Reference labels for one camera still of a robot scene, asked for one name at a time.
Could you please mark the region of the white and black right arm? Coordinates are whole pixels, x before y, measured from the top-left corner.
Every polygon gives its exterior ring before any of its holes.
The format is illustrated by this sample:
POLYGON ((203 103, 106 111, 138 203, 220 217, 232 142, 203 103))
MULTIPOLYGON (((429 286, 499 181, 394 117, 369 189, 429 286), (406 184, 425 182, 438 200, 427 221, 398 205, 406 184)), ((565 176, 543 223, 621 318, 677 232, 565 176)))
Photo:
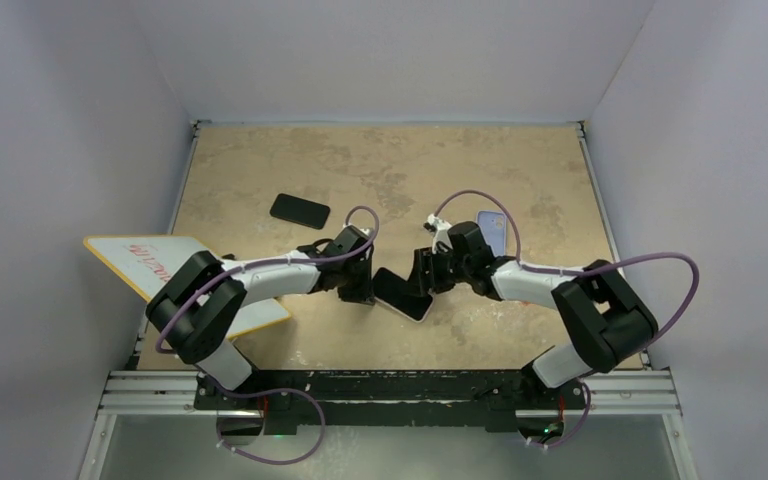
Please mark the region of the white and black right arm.
POLYGON ((518 301, 557 311, 569 341, 526 365, 524 399, 544 407, 561 386, 588 373, 608 373, 652 340, 657 322, 644 302, 605 260, 581 270, 526 266, 497 256, 473 221, 429 225, 431 246, 414 252, 412 270, 397 292, 430 297, 467 284, 495 301, 518 301))

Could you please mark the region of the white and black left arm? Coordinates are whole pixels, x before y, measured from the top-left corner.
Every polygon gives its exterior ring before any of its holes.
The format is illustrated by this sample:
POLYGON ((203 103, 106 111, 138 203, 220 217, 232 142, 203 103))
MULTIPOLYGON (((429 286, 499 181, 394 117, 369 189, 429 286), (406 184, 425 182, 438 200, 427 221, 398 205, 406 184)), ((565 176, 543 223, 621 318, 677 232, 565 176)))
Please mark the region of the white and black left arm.
POLYGON ((375 236, 347 225, 333 239, 278 257, 234 262, 207 250, 192 254, 147 304, 147 319, 160 333, 157 350, 211 377, 232 408, 249 407, 258 395, 255 368, 227 338, 239 311, 276 297, 330 290, 344 302, 373 303, 375 236))

